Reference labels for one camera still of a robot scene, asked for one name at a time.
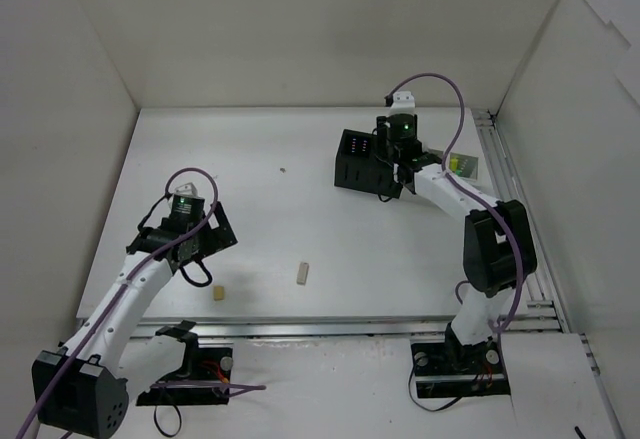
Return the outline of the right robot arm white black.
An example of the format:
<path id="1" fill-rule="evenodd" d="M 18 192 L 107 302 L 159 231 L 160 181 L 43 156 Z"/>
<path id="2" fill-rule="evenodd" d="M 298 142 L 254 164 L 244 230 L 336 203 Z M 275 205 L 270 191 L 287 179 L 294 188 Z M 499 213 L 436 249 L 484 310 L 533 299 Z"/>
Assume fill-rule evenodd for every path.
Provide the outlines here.
<path id="1" fill-rule="evenodd" d="M 463 271 L 468 289 L 447 327 L 442 357 L 464 371 L 479 356 L 478 345 L 500 336 L 513 321 L 524 282 L 537 268 L 524 205 L 479 191 L 447 165 L 447 155 L 423 149 L 417 116 L 376 118 L 377 160 L 391 168 L 396 183 L 463 223 Z"/>

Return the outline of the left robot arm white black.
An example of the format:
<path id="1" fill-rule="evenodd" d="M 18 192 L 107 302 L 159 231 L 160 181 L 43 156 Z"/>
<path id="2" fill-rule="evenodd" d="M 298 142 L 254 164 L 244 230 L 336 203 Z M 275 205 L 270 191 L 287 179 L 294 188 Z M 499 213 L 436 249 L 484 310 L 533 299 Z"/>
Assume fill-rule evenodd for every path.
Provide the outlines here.
<path id="1" fill-rule="evenodd" d="M 205 212 L 200 197 L 175 194 L 157 228 L 140 226 L 123 268 L 86 323 L 56 351 L 32 365 L 35 415 L 43 425 L 110 438 L 130 403 L 167 375 L 185 379 L 199 368 L 198 337 L 184 320 L 158 329 L 138 352 L 126 349 L 158 293 L 176 273 L 235 245 L 223 205 Z"/>

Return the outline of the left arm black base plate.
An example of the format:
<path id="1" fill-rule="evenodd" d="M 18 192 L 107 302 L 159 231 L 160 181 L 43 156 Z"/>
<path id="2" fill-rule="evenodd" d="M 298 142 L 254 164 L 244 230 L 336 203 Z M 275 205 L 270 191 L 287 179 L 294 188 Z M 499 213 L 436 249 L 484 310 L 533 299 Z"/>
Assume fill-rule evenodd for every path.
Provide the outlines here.
<path id="1" fill-rule="evenodd" d="M 198 386 L 196 382 L 229 382 L 233 367 L 230 345 L 203 347 L 192 358 L 187 372 L 165 375 L 161 382 L 177 382 L 168 388 L 152 388 L 138 396 L 137 407 L 227 405 L 230 390 L 221 386 Z"/>

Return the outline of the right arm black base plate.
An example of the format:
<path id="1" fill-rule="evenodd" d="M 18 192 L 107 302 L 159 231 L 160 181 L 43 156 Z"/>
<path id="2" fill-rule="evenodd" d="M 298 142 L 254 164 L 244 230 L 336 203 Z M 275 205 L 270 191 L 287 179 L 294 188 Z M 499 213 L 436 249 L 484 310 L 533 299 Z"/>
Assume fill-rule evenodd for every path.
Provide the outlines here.
<path id="1" fill-rule="evenodd" d="M 413 342 L 411 356 L 411 382 L 418 399 L 511 395 L 500 348 L 494 341 L 463 349 L 457 360 L 444 342 Z"/>

